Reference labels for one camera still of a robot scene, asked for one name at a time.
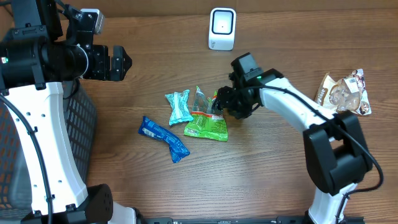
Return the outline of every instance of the mesh basket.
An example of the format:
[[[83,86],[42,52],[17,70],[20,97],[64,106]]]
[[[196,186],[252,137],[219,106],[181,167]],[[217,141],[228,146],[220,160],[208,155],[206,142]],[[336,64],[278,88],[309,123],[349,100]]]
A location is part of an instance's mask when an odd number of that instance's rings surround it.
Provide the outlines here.
[[[63,83],[64,96],[75,88],[75,82]],[[63,101],[65,124],[73,157],[86,182],[91,147],[96,127],[96,109],[80,87],[69,100]],[[0,220],[20,220],[31,212],[32,191],[29,173],[18,133],[5,105],[0,105]]]

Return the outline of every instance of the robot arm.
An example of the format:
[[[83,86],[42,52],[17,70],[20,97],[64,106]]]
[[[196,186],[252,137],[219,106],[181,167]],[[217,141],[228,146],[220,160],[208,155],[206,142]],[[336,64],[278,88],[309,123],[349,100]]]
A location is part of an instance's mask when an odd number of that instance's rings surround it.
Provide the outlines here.
[[[56,42],[63,33],[55,2],[69,20],[66,41]],[[97,9],[78,10],[60,0],[11,4],[15,28],[0,43],[0,93],[16,124],[32,187],[32,212],[21,223],[135,223],[135,210],[114,202],[106,184],[83,183],[62,103],[63,81],[121,81],[131,58],[121,46],[111,58],[107,46],[93,44],[104,25]],[[33,131],[27,133],[28,126]],[[72,131],[71,138],[77,137]]]
[[[220,88],[213,107],[226,108],[230,115],[241,119],[250,116],[258,107],[253,109],[253,105],[258,104],[280,114],[303,133],[308,174],[317,187],[313,204],[306,213],[306,223],[334,224],[336,217],[340,222],[344,219],[346,202],[340,214],[337,213],[344,194],[354,190],[372,169],[372,162],[364,152],[333,128],[340,126],[366,148],[357,117],[349,111],[337,114],[316,104],[277,70],[263,72],[250,53],[238,57],[231,66],[234,72],[229,78],[233,87]],[[343,145],[333,149],[330,142],[339,140],[343,140]]]
[[[274,86],[290,90],[304,99],[312,107],[316,108],[328,119],[334,118],[334,111],[326,109],[306,97],[303,93],[294,88],[287,78],[276,78],[275,80],[268,82],[267,86]],[[277,114],[281,115],[298,132],[303,132],[309,129],[313,124],[323,124],[325,122],[325,120],[314,114],[310,109],[308,109],[292,95],[268,88],[260,89],[259,94],[261,103],[265,108],[275,111]]]

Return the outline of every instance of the clear plastic wrapper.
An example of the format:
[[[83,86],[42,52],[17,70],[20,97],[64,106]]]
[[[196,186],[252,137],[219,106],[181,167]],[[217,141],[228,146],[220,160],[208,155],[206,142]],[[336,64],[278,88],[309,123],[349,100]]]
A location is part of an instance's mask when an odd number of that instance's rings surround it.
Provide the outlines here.
[[[331,110],[350,110],[356,114],[372,113],[362,69],[355,70],[337,82],[327,73],[319,87],[315,102]]]
[[[193,121],[186,125],[184,135],[219,141],[228,140],[228,132],[223,112],[211,108],[213,100],[215,100],[216,97],[217,91],[213,98],[206,98],[199,87],[197,87],[195,101],[192,107]]]

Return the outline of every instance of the snack package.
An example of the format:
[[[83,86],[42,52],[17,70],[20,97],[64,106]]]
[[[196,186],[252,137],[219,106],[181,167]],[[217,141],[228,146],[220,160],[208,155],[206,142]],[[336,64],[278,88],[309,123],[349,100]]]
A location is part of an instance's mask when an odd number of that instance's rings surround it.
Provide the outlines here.
[[[170,106],[173,109],[169,121],[170,126],[185,121],[193,121],[193,117],[189,113],[187,105],[189,90],[185,90],[182,93],[175,92],[171,94],[166,94],[164,96],[169,101]]]
[[[215,91],[213,98],[206,99],[205,95],[200,91],[199,87],[197,87],[191,112],[193,121],[186,125],[184,135],[198,138],[210,138],[219,141],[228,140],[228,132],[223,112],[211,108],[216,97],[217,91]]]
[[[181,140],[176,135],[151,121],[146,116],[142,118],[142,124],[138,129],[138,133],[156,140],[167,142],[167,144],[169,144],[170,154],[174,163],[179,162],[182,158],[190,154],[189,150],[184,146],[184,144],[182,144]]]
[[[337,82],[327,73],[319,87],[315,102],[334,111],[350,110],[356,114],[372,113],[362,69],[355,70]]]

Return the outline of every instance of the wooden table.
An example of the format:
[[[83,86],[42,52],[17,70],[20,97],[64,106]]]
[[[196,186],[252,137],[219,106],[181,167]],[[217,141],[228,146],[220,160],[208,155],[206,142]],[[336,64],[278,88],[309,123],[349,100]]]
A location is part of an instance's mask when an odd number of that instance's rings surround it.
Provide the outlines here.
[[[398,222],[398,9],[238,14],[231,52],[207,47],[209,16],[108,19],[96,44],[122,45],[133,61],[123,82],[82,82],[98,109],[88,185],[147,217],[263,218],[303,215],[315,186],[301,133],[261,108],[238,121],[225,116],[228,142],[169,127],[164,95],[198,85],[210,96],[230,85],[230,62],[251,52],[313,98],[326,72],[336,80],[363,68],[372,115],[360,117],[367,144],[386,176],[381,190],[352,196],[350,216]],[[137,130],[148,116],[180,137],[191,154],[173,164],[164,142]],[[378,181],[375,170],[359,187]]]

